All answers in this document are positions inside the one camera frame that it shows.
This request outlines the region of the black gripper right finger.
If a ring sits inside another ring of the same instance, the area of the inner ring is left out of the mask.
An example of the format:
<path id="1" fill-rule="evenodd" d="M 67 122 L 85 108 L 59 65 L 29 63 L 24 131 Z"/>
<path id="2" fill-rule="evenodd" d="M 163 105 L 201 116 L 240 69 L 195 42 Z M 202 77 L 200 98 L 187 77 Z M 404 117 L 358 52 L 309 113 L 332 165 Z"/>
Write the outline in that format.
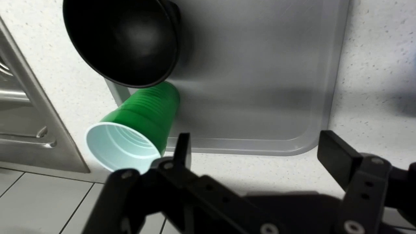
<path id="1" fill-rule="evenodd" d="M 319 133 L 317 159 L 344 191 L 335 234 L 400 234 L 382 221 L 384 208 L 416 225 L 414 163 L 399 169 L 383 157 L 357 152 L 331 130 Z"/>

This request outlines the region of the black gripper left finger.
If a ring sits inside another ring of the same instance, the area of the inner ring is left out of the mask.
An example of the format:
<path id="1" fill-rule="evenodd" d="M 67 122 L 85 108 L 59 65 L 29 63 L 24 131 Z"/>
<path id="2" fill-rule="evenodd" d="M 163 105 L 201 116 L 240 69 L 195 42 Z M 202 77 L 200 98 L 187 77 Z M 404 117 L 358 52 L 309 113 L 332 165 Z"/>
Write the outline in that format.
<path id="1" fill-rule="evenodd" d="M 191 137 L 182 133 L 174 155 L 153 160 L 146 173 L 110 173 L 81 234 L 137 234 L 153 213 L 183 234 L 278 234 L 265 211 L 210 177 L 193 174 L 189 157 Z"/>

